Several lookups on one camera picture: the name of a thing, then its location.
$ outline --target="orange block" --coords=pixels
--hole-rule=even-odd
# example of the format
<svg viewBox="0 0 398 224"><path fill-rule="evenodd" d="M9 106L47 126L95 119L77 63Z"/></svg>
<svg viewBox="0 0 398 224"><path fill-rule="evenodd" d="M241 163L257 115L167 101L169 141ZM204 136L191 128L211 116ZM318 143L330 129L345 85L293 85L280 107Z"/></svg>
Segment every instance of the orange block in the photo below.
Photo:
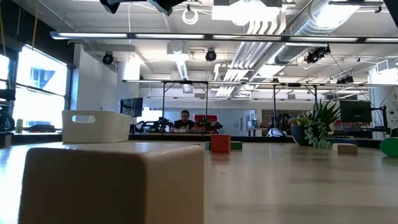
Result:
<svg viewBox="0 0 398 224"><path fill-rule="evenodd" d="M231 152L231 136L228 134L211 135L211 152Z"/></svg>

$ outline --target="person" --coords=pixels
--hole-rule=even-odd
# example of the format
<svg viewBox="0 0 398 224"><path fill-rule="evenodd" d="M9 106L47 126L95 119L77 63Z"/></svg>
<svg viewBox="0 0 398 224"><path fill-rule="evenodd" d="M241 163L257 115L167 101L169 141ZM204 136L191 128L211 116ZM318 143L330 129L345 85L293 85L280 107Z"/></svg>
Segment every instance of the person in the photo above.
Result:
<svg viewBox="0 0 398 224"><path fill-rule="evenodd" d="M174 122L174 128L191 130L195 123L189 119L189 111L181 111L181 119Z"/></svg>

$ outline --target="plant pot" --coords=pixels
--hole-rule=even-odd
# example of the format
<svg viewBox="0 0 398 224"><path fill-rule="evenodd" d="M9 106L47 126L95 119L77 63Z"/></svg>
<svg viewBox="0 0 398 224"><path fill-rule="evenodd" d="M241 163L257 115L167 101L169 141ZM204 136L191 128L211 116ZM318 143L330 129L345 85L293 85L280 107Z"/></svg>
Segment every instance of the plant pot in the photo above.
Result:
<svg viewBox="0 0 398 224"><path fill-rule="evenodd" d="M305 137L307 136L304 132L305 129L306 128L304 128L304 126L297 126L297 125L291 125L290 127L294 141L301 146L310 145L308 143L309 140L305 139Z"/></svg>

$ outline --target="green block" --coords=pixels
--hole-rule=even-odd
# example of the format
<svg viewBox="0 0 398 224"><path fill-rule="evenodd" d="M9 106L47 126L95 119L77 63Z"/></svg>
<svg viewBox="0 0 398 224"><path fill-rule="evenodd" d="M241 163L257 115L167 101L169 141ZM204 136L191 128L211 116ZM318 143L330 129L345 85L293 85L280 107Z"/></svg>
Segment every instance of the green block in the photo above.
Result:
<svg viewBox="0 0 398 224"><path fill-rule="evenodd" d="M205 149L210 150L211 149L211 142L205 142ZM243 143L242 142L231 142L231 150L242 150L243 149Z"/></svg>
<svg viewBox="0 0 398 224"><path fill-rule="evenodd" d="M387 138L380 144L381 151L391 157L398 157L398 138Z"/></svg>

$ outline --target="white plastic basket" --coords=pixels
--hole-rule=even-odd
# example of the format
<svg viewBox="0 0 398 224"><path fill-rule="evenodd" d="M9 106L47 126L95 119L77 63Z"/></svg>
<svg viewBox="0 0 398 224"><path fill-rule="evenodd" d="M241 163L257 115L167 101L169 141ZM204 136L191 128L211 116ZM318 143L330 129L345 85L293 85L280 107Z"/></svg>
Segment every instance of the white plastic basket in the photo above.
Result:
<svg viewBox="0 0 398 224"><path fill-rule="evenodd" d="M62 111L62 141L110 143L129 139L131 117L113 111Z"/></svg>

